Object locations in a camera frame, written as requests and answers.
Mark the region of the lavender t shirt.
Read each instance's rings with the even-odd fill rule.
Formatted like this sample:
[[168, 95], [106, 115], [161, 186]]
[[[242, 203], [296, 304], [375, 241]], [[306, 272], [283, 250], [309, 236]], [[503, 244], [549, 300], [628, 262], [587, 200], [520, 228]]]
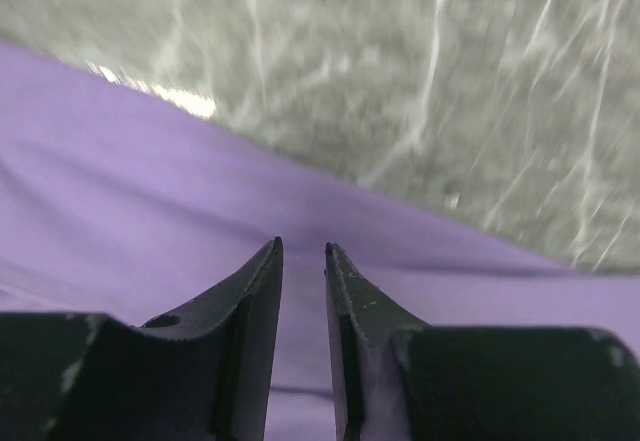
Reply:
[[283, 274], [265, 433], [336, 436], [328, 244], [435, 327], [586, 327], [639, 364], [639, 280], [589, 275], [273, 155], [140, 92], [1, 47], [1, 316], [139, 327], [268, 242]]

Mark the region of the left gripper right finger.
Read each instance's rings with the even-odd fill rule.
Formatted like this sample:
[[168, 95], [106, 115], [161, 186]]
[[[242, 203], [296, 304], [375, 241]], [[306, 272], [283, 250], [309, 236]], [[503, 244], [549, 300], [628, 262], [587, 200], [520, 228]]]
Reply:
[[340, 440], [635, 440], [639, 364], [586, 327], [435, 327], [326, 246]]

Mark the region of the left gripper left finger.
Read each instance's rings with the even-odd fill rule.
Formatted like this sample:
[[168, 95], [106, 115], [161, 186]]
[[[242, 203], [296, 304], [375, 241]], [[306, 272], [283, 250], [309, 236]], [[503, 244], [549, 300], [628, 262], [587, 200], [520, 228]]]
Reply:
[[274, 239], [139, 327], [97, 313], [3, 313], [2, 438], [262, 439], [282, 274]]

